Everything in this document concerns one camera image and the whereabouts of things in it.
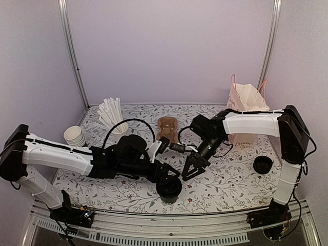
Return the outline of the black plastic cup lid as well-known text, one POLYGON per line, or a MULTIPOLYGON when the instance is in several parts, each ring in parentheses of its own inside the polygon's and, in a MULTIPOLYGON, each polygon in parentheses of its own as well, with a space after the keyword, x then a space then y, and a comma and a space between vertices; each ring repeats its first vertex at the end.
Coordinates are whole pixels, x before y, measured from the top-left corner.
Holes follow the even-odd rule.
POLYGON ((157 184, 156 191, 159 196, 164 198, 177 197, 182 190, 182 182, 180 179, 171 180, 165 184, 157 184))

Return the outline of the brown cardboard cup carrier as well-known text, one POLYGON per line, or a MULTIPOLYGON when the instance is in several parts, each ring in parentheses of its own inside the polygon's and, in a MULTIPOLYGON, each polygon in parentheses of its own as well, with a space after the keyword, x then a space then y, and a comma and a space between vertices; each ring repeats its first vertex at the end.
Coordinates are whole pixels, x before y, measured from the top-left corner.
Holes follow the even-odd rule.
POLYGON ((174 117, 161 117, 157 121, 159 132, 157 133, 157 140, 160 140, 162 137, 167 138, 170 143, 178 143, 178 122, 174 117))

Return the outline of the paper takeout bag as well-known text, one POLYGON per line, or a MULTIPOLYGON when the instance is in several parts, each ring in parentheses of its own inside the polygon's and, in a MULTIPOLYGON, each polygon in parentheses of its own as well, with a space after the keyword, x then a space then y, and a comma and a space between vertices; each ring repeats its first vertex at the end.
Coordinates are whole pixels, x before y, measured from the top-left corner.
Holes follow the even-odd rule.
MULTIPOLYGON (((236 76, 231 76, 231 89, 228 97, 227 108, 236 111, 268 111, 270 107, 266 104, 265 94, 262 96, 260 89, 265 90, 267 79, 256 89, 252 84, 236 83, 236 76)), ((229 143, 233 144, 234 151, 250 150, 256 139, 256 134, 229 135, 229 143)))

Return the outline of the black white paper cup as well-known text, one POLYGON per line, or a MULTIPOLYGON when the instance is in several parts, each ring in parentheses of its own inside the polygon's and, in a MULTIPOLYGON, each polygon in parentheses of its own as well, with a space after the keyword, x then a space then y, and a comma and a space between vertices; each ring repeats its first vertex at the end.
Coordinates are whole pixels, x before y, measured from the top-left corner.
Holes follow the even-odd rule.
POLYGON ((172 196, 160 195, 160 199, 165 203, 173 204, 177 201, 178 195, 172 195, 172 196))

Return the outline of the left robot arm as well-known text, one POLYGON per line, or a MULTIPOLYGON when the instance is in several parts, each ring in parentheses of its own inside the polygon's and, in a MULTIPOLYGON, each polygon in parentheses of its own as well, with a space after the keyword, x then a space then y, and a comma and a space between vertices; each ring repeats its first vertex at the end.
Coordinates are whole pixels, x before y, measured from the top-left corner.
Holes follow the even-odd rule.
POLYGON ((135 134, 122 136, 107 148, 73 147, 39 138, 29 133, 28 128, 19 125, 5 142, 1 152, 1 178, 27 188, 54 209, 64 222, 76 218, 69 195, 51 185, 32 165, 65 169, 95 179, 113 179, 116 175, 130 179, 143 177, 156 185, 157 193, 166 203, 174 203, 182 190, 180 173, 155 158, 169 144, 165 137, 149 147, 135 134))

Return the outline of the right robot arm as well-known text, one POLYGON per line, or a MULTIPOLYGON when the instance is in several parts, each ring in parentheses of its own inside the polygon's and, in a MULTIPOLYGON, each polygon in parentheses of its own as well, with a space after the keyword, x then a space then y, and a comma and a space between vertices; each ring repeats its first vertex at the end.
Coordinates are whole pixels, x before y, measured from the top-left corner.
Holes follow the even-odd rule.
POLYGON ((299 182, 305 161, 309 131, 295 106, 281 110, 239 112, 226 109, 213 118, 203 115, 193 118, 190 129, 202 143, 189 154, 184 164, 182 178, 190 180, 205 172, 209 159, 229 135, 255 134, 278 137, 281 146, 282 170, 277 190, 266 210, 265 219, 276 223, 285 214, 291 195, 299 182))

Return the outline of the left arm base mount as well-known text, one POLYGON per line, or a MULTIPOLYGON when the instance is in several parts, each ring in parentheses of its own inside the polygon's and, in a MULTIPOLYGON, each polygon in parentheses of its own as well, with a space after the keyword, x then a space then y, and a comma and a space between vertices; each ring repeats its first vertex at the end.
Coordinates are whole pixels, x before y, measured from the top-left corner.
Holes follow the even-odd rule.
POLYGON ((50 214, 50 218, 54 220, 83 228, 91 228, 95 215, 94 210, 87 206, 50 209, 50 214))

